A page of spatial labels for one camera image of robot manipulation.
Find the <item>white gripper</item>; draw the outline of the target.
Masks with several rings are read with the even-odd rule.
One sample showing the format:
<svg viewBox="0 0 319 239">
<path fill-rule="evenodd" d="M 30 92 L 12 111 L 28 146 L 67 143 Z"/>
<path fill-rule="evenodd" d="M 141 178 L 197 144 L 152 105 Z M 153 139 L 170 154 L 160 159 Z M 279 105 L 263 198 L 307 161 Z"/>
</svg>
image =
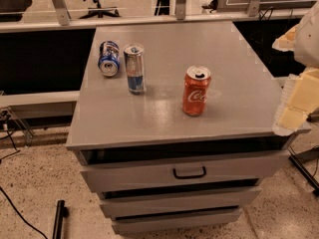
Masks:
<svg viewBox="0 0 319 239">
<path fill-rule="evenodd" d="M 294 51 L 294 59 L 307 67 L 299 76 L 290 74 L 283 87 L 272 130 L 285 136 L 300 128 L 319 108 L 319 1 L 298 25 L 277 38 L 272 48 Z"/>
</svg>

